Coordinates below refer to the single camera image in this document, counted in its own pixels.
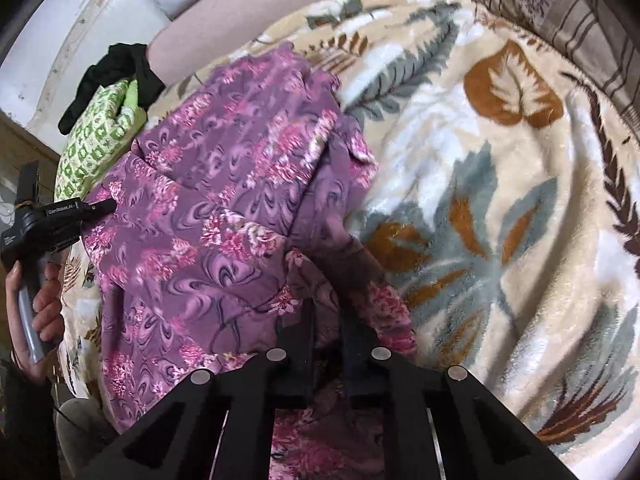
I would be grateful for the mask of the white headboard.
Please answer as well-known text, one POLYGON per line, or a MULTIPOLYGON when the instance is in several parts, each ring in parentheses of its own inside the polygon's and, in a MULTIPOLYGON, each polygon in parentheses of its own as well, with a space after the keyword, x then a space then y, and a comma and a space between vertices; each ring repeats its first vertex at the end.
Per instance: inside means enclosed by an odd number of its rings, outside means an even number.
POLYGON ((86 69, 112 44, 148 44, 169 23, 154 0, 43 0, 1 64, 1 110, 55 153, 86 69))

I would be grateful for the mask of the green patterned cloth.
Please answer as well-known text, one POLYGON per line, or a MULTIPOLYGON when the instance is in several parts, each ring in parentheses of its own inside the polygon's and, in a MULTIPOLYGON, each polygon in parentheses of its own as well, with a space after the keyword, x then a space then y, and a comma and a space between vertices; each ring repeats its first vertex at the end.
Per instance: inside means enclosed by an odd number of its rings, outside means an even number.
POLYGON ((54 200, 85 198, 146 122, 138 82, 122 78, 100 87, 73 124, 56 170, 54 200))

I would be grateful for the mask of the brown striped pillow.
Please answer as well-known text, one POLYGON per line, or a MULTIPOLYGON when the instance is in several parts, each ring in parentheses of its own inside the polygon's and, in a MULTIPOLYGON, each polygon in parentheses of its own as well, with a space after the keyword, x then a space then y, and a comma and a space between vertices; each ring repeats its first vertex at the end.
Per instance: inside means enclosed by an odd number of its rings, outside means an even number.
POLYGON ((475 0, 578 66, 639 131, 639 22, 605 0, 475 0))

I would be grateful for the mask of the black garment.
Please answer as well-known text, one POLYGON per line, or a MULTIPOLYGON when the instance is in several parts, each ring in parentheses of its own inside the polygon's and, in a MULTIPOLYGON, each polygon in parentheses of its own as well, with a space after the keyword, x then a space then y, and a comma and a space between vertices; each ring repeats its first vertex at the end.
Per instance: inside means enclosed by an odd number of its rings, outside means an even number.
POLYGON ((153 72, 146 44, 112 44, 107 54, 85 71, 75 97, 58 122, 58 131, 67 136, 100 87, 106 88, 121 79, 138 82, 138 105, 144 110, 157 100, 166 86, 153 72))

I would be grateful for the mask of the cream leaf-pattern fleece blanket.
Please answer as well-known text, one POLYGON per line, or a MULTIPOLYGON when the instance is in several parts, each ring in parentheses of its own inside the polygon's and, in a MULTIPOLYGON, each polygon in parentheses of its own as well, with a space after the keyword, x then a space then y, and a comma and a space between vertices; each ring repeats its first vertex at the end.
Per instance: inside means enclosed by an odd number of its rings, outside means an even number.
MULTIPOLYGON (((217 67, 281 44, 337 78, 378 165, 345 226, 408 309, 406 357, 465 367, 576 477, 616 478, 639 443, 639 147, 608 98, 472 0, 326 0, 166 90, 116 162, 217 67)), ((58 362, 110 422, 83 237, 58 362)))

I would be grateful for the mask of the purple floral garment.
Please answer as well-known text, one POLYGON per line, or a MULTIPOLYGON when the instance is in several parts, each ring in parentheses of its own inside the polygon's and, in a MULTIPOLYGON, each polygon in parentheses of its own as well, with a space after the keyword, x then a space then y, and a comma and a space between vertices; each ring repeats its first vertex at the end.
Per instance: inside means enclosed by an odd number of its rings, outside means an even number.
POLYGON ((310 404, 274 419, 273 479, 390 479, 381 410, 356 410, 330 351, 353 308, 392 351, 416 341, 382 266, 345 226, 378 165, 338 80, 292 44, 219 66, 142 133, 92 200, 107 417, 131 429, 186 376, 238 370, 314 305, 310 404))

